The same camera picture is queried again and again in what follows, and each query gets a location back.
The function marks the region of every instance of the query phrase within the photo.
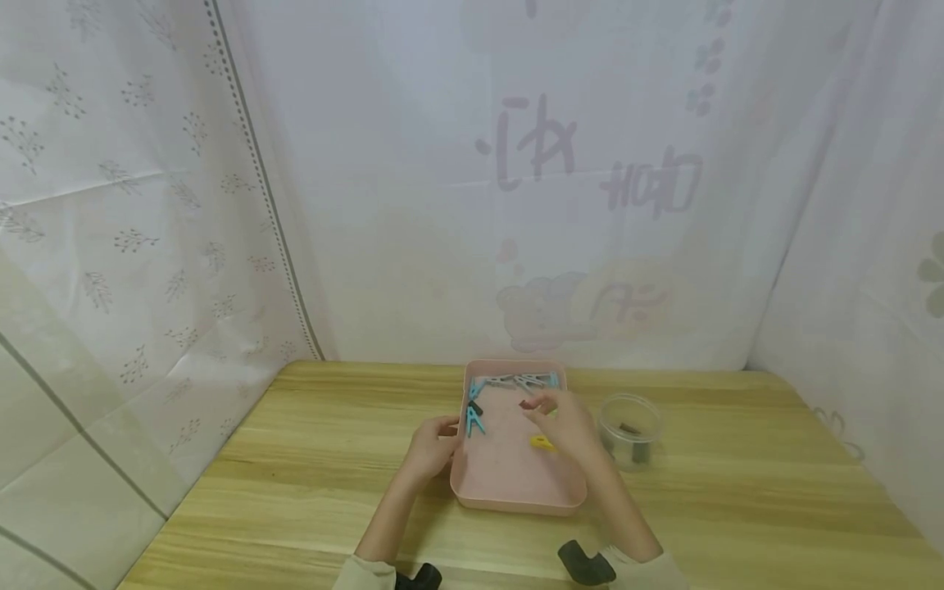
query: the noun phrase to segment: wrist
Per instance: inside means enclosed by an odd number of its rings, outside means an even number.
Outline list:
[[[427,483],[429,479],[416,474],[406,465],[401,465],[390,481],[388,491],[406,496],[417,496]]]
[[[587,484],[596,487],[602,480],[611,479],[616,473],[616,465],[603,445],[596,445],[587,449],[578,459]]]

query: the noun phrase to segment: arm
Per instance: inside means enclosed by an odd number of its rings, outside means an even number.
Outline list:
[[[457,424],[459,416],[440,416],[419,426],[354,555],[366,562],[391,564],[396,559],[416,497],[462,441],[456,436]]]
[[[548,390],[526,401],[525,415],[583,470],[594,501],[609,523],[613,545],[636,562],[662,555],[662,546],[623,484],[597,437],[593,416],[575,394]],[[548,413],[557,410],[556,416]]]
[[[422,483],[396,472],[354,551],[355,555],[366,562],[394,562]]]

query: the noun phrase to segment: wooden table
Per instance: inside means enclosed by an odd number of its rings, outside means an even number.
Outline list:
[[[693,588],[944,588],[944,563],[794,391],[764,373],[571,370],[591,407],[632,390],[665,413],[656,465],[627,475]],[[122,590],[330,588],[425,417],[456,413],[463,369],[287,366],[128,573]],[[574,589],[558,519],[466,510],[445,478],[400,552],[444,590]]]

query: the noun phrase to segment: curtain backdrop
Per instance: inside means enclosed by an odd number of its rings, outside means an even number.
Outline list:
[[[0,587],[107,590],[317,345],[216,6],[0,13]]]
[[[342,359],[702,369],[744,366],[876,7],[233,4]]]
[[[752,364],[944,551],[944,4],[885,2]]]

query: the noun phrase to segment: plastic jar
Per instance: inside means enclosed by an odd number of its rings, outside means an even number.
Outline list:
[[[652,448],[662,435],[662,414],[642,396],[614,394],[599,407],[597,429],[603,447],[623,471],[649,466]]]

